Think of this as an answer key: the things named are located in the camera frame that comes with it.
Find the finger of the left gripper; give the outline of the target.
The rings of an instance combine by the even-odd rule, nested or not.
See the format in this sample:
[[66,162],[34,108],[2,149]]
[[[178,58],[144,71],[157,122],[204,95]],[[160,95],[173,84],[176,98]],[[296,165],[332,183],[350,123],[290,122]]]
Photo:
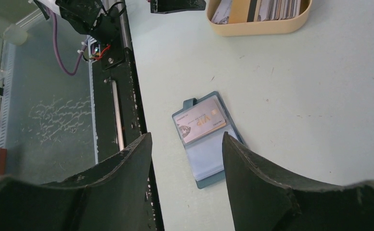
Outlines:
[[204,11],[205,9],[205,0],[150,0],[150,11],[156,14]]

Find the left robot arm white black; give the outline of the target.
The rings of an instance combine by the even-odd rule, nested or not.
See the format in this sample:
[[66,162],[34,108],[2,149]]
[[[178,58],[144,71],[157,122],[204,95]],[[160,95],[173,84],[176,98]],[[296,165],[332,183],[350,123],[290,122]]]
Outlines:
[[[110,44],[121,33],[123,0],[106,9],[101,0],[35,0],[46,19],[59,15],[79,34],[88,35],[102,44]],[[150,0],[151,13],[166,14],[183,11],[203,11],[204,0]]]

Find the blue leather card holder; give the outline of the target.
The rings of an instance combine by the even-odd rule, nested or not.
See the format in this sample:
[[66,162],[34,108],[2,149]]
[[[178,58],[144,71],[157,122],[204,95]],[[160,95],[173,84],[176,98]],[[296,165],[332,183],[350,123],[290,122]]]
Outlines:
[[[223,110],[223,114],[227,120],[227,125],[201,138],[198,138],[191,143],[185,144],[181,140],[181,136],[175,125],[173,117],[183,111],[190,109],[196,104],[212,96],[216,96],[219,99],[219,103]],[[240,133],[238,132],[236,125],[221,95],[217,91],[213,91],[200,99],[191,98],[185,100],[183,102],[182,109],[180,109],[172,115],[172,120],[177,129],[178,136],[182,142],[182,145],[186,151],[186,156],[188,158],[189,165],[197,188],[203,189],[225,179],[225,171],[222,157],[223,134],[227,132],[228,134],[232,135],[235,139],[237,139],[239,142],[243,142],[243,139]]]

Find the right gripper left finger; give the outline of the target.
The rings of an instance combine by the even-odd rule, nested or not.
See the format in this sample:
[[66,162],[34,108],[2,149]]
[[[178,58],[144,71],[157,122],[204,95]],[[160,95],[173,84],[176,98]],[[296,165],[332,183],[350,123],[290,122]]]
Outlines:
[[152,159],[146,133],[124,150],[61,182],[0,176],[0,231],[136,231]]

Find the orange credit card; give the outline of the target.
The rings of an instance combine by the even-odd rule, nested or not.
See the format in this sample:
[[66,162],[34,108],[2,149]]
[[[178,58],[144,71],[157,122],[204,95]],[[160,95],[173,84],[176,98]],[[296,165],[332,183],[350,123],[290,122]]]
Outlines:
[[205,123],[197,122],[191,126],[190,133],[183,139],[185,143],[192,142],[213,131],[223,128],[227,125],[226,121],[206,121]]

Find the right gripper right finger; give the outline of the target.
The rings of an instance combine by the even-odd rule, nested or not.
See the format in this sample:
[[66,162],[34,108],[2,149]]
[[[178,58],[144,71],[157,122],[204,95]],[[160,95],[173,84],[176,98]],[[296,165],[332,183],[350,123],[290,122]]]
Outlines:
[[346,186],[313,180],[228,133],[222,155],[237,231],[374,231],[374,180]]

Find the silver VIP credit card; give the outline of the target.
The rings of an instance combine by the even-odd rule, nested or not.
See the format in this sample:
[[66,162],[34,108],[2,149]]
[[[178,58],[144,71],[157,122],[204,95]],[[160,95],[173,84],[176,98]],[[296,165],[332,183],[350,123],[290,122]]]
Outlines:
[[197,122],[205,123],[208,120],[211,122],[226,121],[227,123],[216,96],[207,98],[190,109],[175,115],[173,120],[183,142],[183,139],[190,133],[191,126]]

